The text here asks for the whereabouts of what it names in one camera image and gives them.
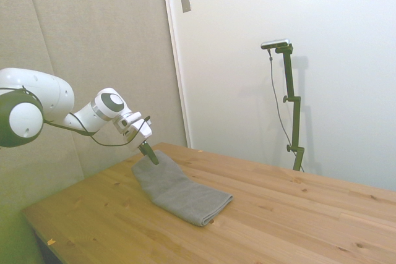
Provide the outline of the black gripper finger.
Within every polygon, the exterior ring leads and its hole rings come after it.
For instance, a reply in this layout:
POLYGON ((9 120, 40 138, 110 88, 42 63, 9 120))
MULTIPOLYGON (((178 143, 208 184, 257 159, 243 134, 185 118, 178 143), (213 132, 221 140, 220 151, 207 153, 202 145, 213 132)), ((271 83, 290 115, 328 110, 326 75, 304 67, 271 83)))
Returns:
POLYGON ((144 156, 148 156, 154 165, 159 164, 156 154, 146 140, 139 145, 139 150, 144 156))

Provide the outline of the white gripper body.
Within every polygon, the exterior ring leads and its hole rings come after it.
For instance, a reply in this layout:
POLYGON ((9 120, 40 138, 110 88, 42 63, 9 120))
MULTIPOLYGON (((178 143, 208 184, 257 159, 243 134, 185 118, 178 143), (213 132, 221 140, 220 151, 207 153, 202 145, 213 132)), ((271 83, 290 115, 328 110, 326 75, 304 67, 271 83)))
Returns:
POLYGON ((152 149, 147 139, 152 135, 150 116, 133 122, 124 133, 124 140, 132 146, 138 148, 142 153, 149 153, 152 149))

